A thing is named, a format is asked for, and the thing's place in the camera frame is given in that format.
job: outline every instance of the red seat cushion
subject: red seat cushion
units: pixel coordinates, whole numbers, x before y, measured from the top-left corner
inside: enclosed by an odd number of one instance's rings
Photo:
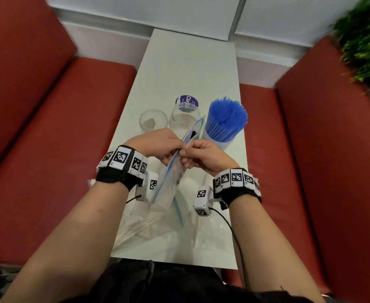
[[[331,291],[370,302],[370,97],[328,37],[278,82]]]
[[[0,0],[0,155],[75,52],[45,0]]]
[[[0,165],[0,263],[23,264],[88,191],[136,75],[73,61]]]
[[[328,293],[276,92],[243,84],[240,92],[248,112],[244,129],[248,170],[259,178],[263,207],[322,293]]]

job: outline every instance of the purple label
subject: purple label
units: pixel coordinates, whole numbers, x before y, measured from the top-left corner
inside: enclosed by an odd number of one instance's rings
[[[179,103],[191,103],[194,106],[199,107],[198,101],[192,96],[180,96],[179,98],[176,98],[175,104],[178,104],[178,100]]]

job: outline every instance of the person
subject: person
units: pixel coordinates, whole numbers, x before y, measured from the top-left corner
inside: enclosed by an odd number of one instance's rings
[[[125,145],[165,165],[180,149],[186,168],[202,168],[212,176],[239,168],[214,143],[195,140],[185,147],[168,128]],[[224,285],[218,276],[191,266],[121,261],[105,270],[128,193],[121,182],[96,182],[23,266],[0,302],[324,302],[287,239],[248,194],[229,206],[243,252],[244,266],[234,245],[237,265],[248,290]]]

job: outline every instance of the forearm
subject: forearm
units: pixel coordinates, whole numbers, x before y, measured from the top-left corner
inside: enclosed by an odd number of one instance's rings
[[[229,210],[231,225],[243,252],[250,290],[284,289],[291,295],[324,302],[310,273],[258,199],[244,195],[235,199]],[[234,247],[241,269],[238,248]]]
[[[88,292],[107,265],[127,196],[121,183],[95,183],[24,265],[1,302],[59,302]]]

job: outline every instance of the tabletop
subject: tabletop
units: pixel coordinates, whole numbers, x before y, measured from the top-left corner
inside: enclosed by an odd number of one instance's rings
[[[141,134],[139,117],[147,109],[160,109],[169,118],[181,95],[195,97],[202,116],[208,114],[210,103],[217,98],[241,101],[234,44],[155,29],[110,147]],[[247,167],[243,131],[226,152],[240,166]],[[150,169],[161,168],[159,164],[151,158]],[[134,236],[116,246],[111,256],[236,269],[227,224],[217,213],[199,217],[192,208],[198,187],[212,186],[212,179],[201,169],[187,170],[176,194],[186,220],[184,227],[171,230],[167,220],[161,219],[155,222],[161,224],[159,233]],[[217,203],[214,208],[220,210]],[[228,210],[222,214],[229,220]],[[168,225],[164,231],[162,224]]]

